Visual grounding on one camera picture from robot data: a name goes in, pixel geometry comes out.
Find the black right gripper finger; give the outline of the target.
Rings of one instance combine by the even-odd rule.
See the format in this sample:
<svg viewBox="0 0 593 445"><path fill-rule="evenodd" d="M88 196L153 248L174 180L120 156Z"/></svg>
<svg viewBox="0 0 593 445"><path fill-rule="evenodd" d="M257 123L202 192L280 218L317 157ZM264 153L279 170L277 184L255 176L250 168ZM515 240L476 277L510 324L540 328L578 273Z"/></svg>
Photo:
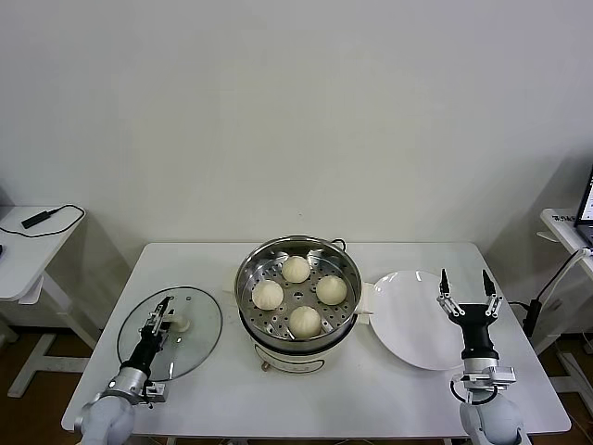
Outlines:
<svg viewBox="0 0 593 445"><path fill-rule="evenodd" d="M441 270L439 296L437 298L437 302L441 309L449 317L459 318L464 314L464 309L461 307L461 305L453 297L451 297L448 276L445 269Z"/></svg>
<svg viewBox="0 0 593 445"><path fill-rule="evenodd" d="M485 315L486 317L497 319L503 297L497 293L496 286L486 270L482 271L482 277L484 290L487 297L487 307Z"/></svg>

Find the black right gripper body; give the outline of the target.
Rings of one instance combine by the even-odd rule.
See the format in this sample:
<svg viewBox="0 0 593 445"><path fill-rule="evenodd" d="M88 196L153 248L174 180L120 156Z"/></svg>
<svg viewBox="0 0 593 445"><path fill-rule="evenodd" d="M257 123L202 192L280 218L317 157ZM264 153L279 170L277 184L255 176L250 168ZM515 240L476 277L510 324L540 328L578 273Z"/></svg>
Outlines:
<svg viewBox="0 0 593 445"><path fill-rule="evenodd" d="M467 359L498 359L498 353L490 339L488 327L496 318L487 314L488 306L478 303L461 304L463 312L451 314L450 321L461 328L464 349L461 358Z"/></svg>

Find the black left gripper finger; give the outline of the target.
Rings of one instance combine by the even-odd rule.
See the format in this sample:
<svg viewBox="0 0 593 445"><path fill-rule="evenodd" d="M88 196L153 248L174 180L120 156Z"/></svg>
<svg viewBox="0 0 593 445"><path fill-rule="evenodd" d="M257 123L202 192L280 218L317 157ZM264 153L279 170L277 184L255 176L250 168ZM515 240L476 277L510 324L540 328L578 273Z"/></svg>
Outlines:
<svg viewBox="0 0 593 445"><path fill-rule="evenodd" d="M156 336L166 311L166 302L161 301L157 307L148 314L144 326L140 330L142 336Z"/></svg>
<svg viewBox="0 0 593 445"><path fill-rule="evenodd" d="M158 332L165 336L170 330L172 318L175 314L175 309L171 307L173 298L164 298L158 304Z"/></svg>

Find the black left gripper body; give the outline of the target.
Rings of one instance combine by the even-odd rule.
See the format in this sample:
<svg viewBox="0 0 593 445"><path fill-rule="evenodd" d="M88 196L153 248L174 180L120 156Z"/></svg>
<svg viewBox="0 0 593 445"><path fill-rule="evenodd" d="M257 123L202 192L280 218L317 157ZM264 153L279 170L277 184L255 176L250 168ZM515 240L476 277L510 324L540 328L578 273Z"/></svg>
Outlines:
<svg viewBox="0 0 593 445"><path fill-rule="evenodd" d="M142 372L149 372L152 361L161 350L162 335L142 336L128 359L128 366Z"/></svg>

